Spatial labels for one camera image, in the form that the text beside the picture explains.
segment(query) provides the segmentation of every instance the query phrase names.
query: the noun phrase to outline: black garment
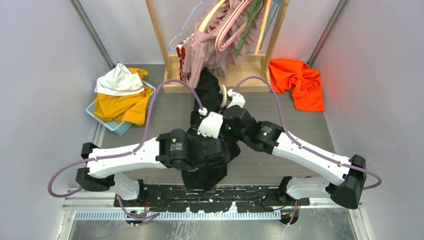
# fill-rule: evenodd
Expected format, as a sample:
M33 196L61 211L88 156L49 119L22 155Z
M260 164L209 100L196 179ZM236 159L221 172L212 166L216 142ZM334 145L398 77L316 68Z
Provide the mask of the black garment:
M212 75L205 67L200 73L200 79L195 88L202 105L208 112L222 113L225 108L220 108L223 101L223 95L220 93L220 85L218 79ZM190 116L190 129L187 131L192 136L197 136L197 131L204 116L198 112L199 105L194 100L193 111ZM233 160L240 154L240 148L237 145L237 140L226 131L220 131L219 138L223 138L229 148L229 161ZM182 171L182 180L188 189L203 189L210 190L218 184L227 175L227 166L200 169L189 172Z

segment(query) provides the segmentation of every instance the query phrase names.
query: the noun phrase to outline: yellow cloth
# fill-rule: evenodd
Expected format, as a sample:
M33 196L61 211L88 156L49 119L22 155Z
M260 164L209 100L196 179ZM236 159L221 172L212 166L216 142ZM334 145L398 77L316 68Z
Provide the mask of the yellow cloth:
M140 79L147 75L141 68L129 68L131 73L138 73ZM110 96L98 93L94 100L93 114L104 122L115 120L117 123L130 122L136 125L145 124L146 108L153 88L144 84L144 91L128 96Z

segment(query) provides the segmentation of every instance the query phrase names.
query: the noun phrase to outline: light blue wire hanger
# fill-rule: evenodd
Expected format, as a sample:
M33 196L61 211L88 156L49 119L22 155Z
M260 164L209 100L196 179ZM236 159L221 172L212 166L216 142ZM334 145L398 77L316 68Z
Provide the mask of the light blue wire hanger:
M206 2L206 0L201 0L201 2L200 2L199 4L197 4L197 5L193 8L193 10L191 11L191 13L190 13L190 15L188 16L187 20L185 21L184 25L182 26L182 28L181 28L181 32L180 32L178 35L174 36L174 37L173 37L173 39L171 40L171 42L169 43L169 45L168 45L168 50L169 50L169 51L173 51L173 50L175 50L175 49L177 48L177 47L174 47L174 48L172 48L172 49L171 49L171 44L173 43L173 41L175 41L175 39L176 39L176 38L178 38L179 36L183 35L184 28L186 28L186 25L187 25L187 23L189 22L190 18L192 17L193 13L195 12L195 10L196 10L196 9L197 9L200 5L202 5L204 2Z
M276 17L280 4L281 4L281 0L274 0L274 2L271 5L271 9L269 10L269 12L272 13L272 16L268 17L268 19L266 20L265 31L263 32L263 38L262 38L262 42L260 43L259 49L262 49L265 36L267 35L268 30L270 29L271 24L273 23L273 20Z

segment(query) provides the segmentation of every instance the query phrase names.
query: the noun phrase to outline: light blue plastic basket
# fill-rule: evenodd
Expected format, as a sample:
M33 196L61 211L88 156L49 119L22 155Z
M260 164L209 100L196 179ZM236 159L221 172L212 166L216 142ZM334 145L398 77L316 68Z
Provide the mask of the light blue plastic basket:
M152 97L153 93L155 93L156 88L152 85L150 85L149 83L143 81L144 84L146 84L149 88L153 89L153 92L150 94L150 97ZM121 122L121 124L117 123L116 121L102 121L100 120L98 117L96 117L93 112L95 111L95 107L94 107L94 103L90 104L85 111L92 116L95 120L97 120L99 123L101 123L103 126L105 126L107 129L109 129L110 131L115 132L116 134L118 134L119 136L122 136L133 124L131 122L127 122L127 121L123 121Z

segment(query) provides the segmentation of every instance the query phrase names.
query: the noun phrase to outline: clothing rack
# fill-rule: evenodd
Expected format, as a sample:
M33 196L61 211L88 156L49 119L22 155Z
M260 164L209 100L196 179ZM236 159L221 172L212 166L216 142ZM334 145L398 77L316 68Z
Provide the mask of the clothing rack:
M156 34L157 42L160 47L163 62L165 63L165 73L163 80L167 79L179 79L179 67L180 63L176 54L168 54L168 46L165 44L164 35L162 33L161 25L156 11L154 0L145 0L150 14L150 19L153 24L154 32ZM268 48L265 54L246 54L245 59L239 65L228 65L227 77L217 77L220 84L223 84L227 89L233 88L242 79L249 76L261 76L270 81L270 73L268 65L270 64L271 55L276 46L277 38L280 33L281 25L283 24L284 16L286 15L287 7L289 6L290 0L282 0L277 17L275 20L274 27L272 29L271 37L269 40ZM187 93L189 90L177 83L170 82L163 86L165 93ZM258 79L251 79L246 81L238 89L238 92L245 93L257 93L257 92L269 92L268 86Z

